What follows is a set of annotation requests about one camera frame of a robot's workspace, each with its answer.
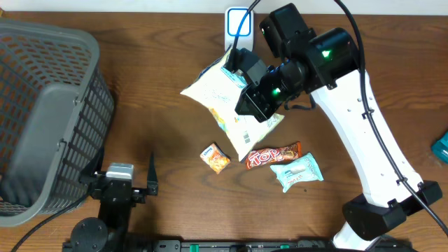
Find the gray plastic basket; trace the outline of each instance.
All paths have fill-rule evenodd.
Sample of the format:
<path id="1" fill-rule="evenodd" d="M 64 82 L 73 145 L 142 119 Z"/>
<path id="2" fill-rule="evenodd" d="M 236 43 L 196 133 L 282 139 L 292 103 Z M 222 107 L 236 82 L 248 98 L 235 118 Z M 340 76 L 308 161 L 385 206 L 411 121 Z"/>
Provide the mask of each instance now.
<path id="1" fill-rule="evenodd" d="M 78 200 L 114 110 L 84 31 L 0 19 L 0 226 Z"/>

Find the wood grain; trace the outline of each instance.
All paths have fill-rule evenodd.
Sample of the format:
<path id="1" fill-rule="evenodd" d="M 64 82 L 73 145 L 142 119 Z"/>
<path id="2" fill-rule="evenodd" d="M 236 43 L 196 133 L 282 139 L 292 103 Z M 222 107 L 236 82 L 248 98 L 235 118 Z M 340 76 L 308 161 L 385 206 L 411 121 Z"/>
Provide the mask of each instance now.
<path id="1" fill-rule="evenodd" d="M 297 239 L 331 237 L 341 228 L 342 205 L 361 193 L 356 170 L 321 110 L 283 111 L 286 119 L 263 146 L 301 141 L 316 157 L 324 182 L 299 183 L 286 194 L 268 167 L 246 171 L 209 112 L 179 92 L 223 54 L 222 15 L 157 13 L 7 13 L 7 18 L 90 32 L 101 48 L 101 70 L 118 106 L 106 140 L 110 162 L 136 166 L 145 185 L 155 151 L 160 194 L 132 212 L 130 231 L 183 239 Z M 264 15 L 256 15 L 259 22 Z M 351 31 L 341 15 L 305 15 L 318 33 Z M 448 166 L 430 150 L 448 128 L 448 17 L 357 16 L 372 87 L 397 142 L 413 167 L 448 192 Z M 255 52 L 278 64 L 257 30 Z M 301 97 L 298 102 L 306 101 Z M 199 159 L 211 142 L 233 158 L 216 175 Z M 21 251 L 60 251 L 73 226 L 96 216 L 88 200 L 29 238 Z M 433 206 L 448 221 L 448 201 Z M 1 228 L 0 251 L 8 251 L 45 216 Z M 448 241 L 427 213 L 391 232 L 420 251 L 446 251 Z"/>

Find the white plastic bag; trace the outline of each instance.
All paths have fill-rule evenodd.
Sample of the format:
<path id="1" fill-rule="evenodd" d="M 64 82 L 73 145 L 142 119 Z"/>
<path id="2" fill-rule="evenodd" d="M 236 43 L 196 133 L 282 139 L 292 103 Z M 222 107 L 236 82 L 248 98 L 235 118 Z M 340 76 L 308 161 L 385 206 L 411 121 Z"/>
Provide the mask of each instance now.
<path id="1" fill-rule="evenodd" d="M 219 127 L 232 142 L 241 161 L 284 116 L 275 113 L 269 120 L 258 122 L 252 115 L 238 115 L 235 112 L 241 91 L 247 84 L 243 77 L 232 74 L 223 67 L 229 52 L 230 50 L 205 69 L 196 82 L 181 94 L 210 110 Z"/>

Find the red candy wrapper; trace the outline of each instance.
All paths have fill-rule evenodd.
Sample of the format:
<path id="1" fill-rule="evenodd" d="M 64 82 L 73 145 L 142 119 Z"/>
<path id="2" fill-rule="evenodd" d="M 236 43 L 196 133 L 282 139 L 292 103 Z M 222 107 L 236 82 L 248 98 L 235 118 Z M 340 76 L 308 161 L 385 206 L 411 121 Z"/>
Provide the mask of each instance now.
<path id="1" fill-rule="evenodd" d="M 246 158 L 247 169 L 285 160 L 296 160 L 302 157 L 302 145 L 300 142 L 281 148 L 266 148 L 252 150 Z"/>

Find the green light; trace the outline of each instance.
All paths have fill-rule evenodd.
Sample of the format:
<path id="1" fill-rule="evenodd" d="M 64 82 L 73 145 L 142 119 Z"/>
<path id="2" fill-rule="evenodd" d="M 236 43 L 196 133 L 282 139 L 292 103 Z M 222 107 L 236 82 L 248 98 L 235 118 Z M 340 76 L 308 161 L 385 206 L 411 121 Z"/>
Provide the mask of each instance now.
<path id="1" fill-rule="evenodd" d="M 331 50 L 325 50 L 325 51 L 322 51 L 322 55 L 323 55 L 323 57 L 328 57 L 328 56 L 330 56 L 330 53 L 331 53 Z"/>
<path id="2" fill-rule="evenodd" d="M 280 94 L 280 92 L 281 92 L 280 88 L 276 88 L 276 89 L 274 89 L 274 91 L 272 91 L 272 94 L 278 95 L 278 94 Z"/>

